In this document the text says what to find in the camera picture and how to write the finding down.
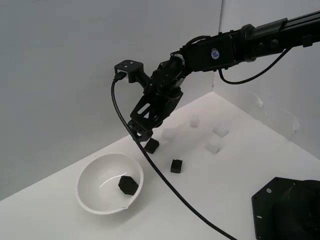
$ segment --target blue logo sticker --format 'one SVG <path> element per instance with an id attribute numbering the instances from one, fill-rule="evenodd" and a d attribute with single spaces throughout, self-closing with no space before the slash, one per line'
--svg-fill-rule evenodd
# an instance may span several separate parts
<path id="1" fill-rule="evenodd" d="M 211 57 L 213 59 L 218 59 L 220 57 L 220 53 L 216 48 L 211 50 Z"/>

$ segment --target white bowl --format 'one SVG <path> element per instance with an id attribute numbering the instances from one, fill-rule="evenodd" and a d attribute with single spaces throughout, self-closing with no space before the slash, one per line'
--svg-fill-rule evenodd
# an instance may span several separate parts
<path id="1" fill-rule="evenodd" d="M 118 187 L 121 176 L 130 176 L 139 185 L 133 196 Z M 137 198 L 144 182 L 140 164 L 122 153 L 110 153 L 92 161 L 82 171 L 75 196 L 90 213 L 108 215 L 127 209 Z"/>

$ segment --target robotic arm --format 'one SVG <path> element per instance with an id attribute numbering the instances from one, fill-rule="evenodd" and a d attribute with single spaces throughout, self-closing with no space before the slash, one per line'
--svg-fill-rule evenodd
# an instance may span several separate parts
<path id="1" fill-rule="evenodd" d="M 143 63 L 125 60 L 114 66 L 116 76 L 124 72 L 129 83 L 138 82 L 143 87 L 143 96 L 130 114 L 128 126 L 140 142 L 151 138 L 152 129 L 176 108 L 183 95 L 180 85 L 192 72 L 218 70 L 222 75 L 222 69 L 241 62 L 253 62 L 297 46 L 310 47 L 316 42 L 320 42 L 320 11 L 258 27 L 248 24 L 216 36 L 196 37 L 171 53 L 151 77 L 145 74 Z"/>

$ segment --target bowl rim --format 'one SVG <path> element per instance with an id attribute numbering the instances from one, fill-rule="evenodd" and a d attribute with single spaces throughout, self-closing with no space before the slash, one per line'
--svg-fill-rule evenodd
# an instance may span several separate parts
<path id="1" fill-rule="evenodd" d="M 140 183 L 139 183 L 139 187 L 138 187 L 138 189 L 136 190 L 135 194 L 132 196 L 129 204 L 128 204 L 126 207 L 120 207 L 120 208 L 113 209 L 113 210 L 109 210 L 109 211 L 98 211 L 98 210 L 94 210 L 94 209 L 88 207 L 87 205 L 85 205 L 85 204 L 82 202 L 82 200 L 81 200 L 81 198 L 80 198 L 80 196 L 79 196 L 79 193 L 78 193 L 79 180 L 80 180 L 83 172 L 85 171 L 85 169 L 86 169 L 91 163 L 93 163 L 95 160 L 97 160 L 97 159 L 99 159 L 99 158 L 102 158 L 102 157 L 104 157 L 104 156 L 107 156 L 107 155 L 114 155 L 114 154 L 123 155 L 123 156 L 131 159 L 131 160 L 135 163 L 135 165 L 137 166 L 137 168 L 138 168 L 138 170 L 139 170 L 139 173 L 140 173 Z M 139 195 L 139 193 L 140 193 L 140 191 L 141 191 L 141 188 L 142 188 L 143 183 L 144 183 L 144 172 L 143 172 L 143 169 L 142 169 L 140 163 L 139 163 L 135 158 L 133 158 L 132 156 L 129 156 L 129 155 L 127 155 L 127 154 L 124 154 L 124 153 L 122 153 L 122 152 L 108 152 L 108 153 L 103 154 L 103 155 L 101 155 L 101 156 L 98 156 L 98 157 L 96 157 L 95 159 L 93 159 L 92 161 L 90 161 L 90 162 L 83 168 L 83 170 L 80 172 L 80 174 L 79 174 L 79 176 L 78 176 L 78 178 L 77 178 L 77 182 L 76 182 L 75 197 L 76 197 L 78 203 L 80 204 L 80 206 L 81 206 L 83 209 L 85 209 L 86 211 L 88 211 L 89 213 L 97 214 L 97 215 L 109 215 L 109 214 L 114 214 L 114 213 L 117 213 L 117 212 L 120 212 L 120 211 L 122 211 L 122 210 L 127 209 L 127 208 L 134 202 L 134 200 L 137 198 L 137 196 Z"/>

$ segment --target black cable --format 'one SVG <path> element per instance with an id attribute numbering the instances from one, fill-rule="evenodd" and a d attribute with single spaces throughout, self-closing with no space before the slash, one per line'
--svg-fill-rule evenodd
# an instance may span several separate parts
<path id="1" fill-rule="evenodd" d="M 228 81 L 225 79 L 223 73 L 222 73 L 222 70 L 219 69 L 218 72 L 219 72 L 219 75 L 220 75 L 220 78 L 222 81 L 224 81 L 225 83 L 227 84 L 231 84 L 231 85 L 239 85 L 239 84 L 245 84 L 245 83 L 248 83 L 258 77 L 260 77 L 262 74 L 265 74 L 267 71 L 269 71 L 274 65 L 276 65 L 277 62 L 279 62 L 280 59 L 282 59 L 289 51 L 291 50 L 291 48 L 287 48 L 286 50 L 284 50 L 283 53 L 280 54 L 280 56 L 278 56 L 276 58 L 276 60 L 273 61 L 273 63 L 271 63 L 265 70 L 261 71 L 260 73 L 258 73 L 257 75 L 255 76 L 252 76 L 248 79 L 245 79 L 245 80 L 242 80 L 242 81 Z"/>
<path id="2" fill-rule="evenodd" d="M 151 160 L 151 158 L 149 157 L 149 155 L 147 154 L 147 152 L 145 151 L 145 149 L 142 147 L 142 145 L 140 144 L 139 140 L 136 138 L 136 136 L 133 134 L 133 132 L 131 131 L 130 127 L 127 125 L 124 117 L 122 116 L 117 102 L 116 102 L 116 97 L 115 97 L 115 85 L 116 82 L 118 80 L 123 79 L 124 77 L 122 76 L 116 76 L 111 84 L 111 98 L 112 98 L 112 103 L 114 106 L 114 109 L 118 115 L 118 117 L 120 118 L 122 124 L 124 125 L 125 129 L 128 131 L 128 133 L 131 135 L 133 141 L 136 143 L 136 145 L 138 146 L 138 148 L 140 149 L 140 151 L 142 152 L 142 154 L 145 156 L 146 160 L 149 162 L 149 164 L 151 165 L 151 167 L 155 170 L 155 172 L 159 175 L 159 177 L 164 181 L 164 183 L 172 190 L 172 192 L 181 200 L 181 202 L 183 202 L 183 204 L 191 210 L 191 212 L 193 212 L 195 215 L 197 215 L 202 221 L 204 221 L 207 225 L 209 225 L 211 228 L 213 228 L 214 230 L 216 230 L 217 232 L 219 232 L 220 234 L 222 234 L 223 236 L 225 236 L 226 238 L 230 239 L 230 240 L 237 240 L 236 238 L 234 238 L 233 236 L 229 235 L 228 233 L 226 233 L 225 231 L 223 231 L 222 229 L 220 229 L 219 227 L 217 227 L 216 225 L 214 225 L 213 223 L 211 223 L 209 220 L 207 220 L 204 216 L 202 216 L 197 210 L 195 210 L 181 195 L 180 193 L 174 188 L 174 186 L 172 186 L 172 184 L 166 179 L 166 177 L 162 174 L 162 172 L 159 170 L 159 168 L 157 168 L 157 166 L 154 164 L 154 162 Z"/>
<path id="3" fill-rule="evenodd" d="M 197 37 L 191 39 L 190 41 L 188 41 L 188 42 L 185 44 L 184 47 L 188 47 L 188 46 L 190 46 L 191 44 L 194 44 L 194 43 L 197 42 L 197 41 L 200 41 L 200 40 L 203 40 L 203 39 L 208 39 L 208 38 L 210 38 L 210 36 L 207 36 L 207 35 L 197 36 Z"/>

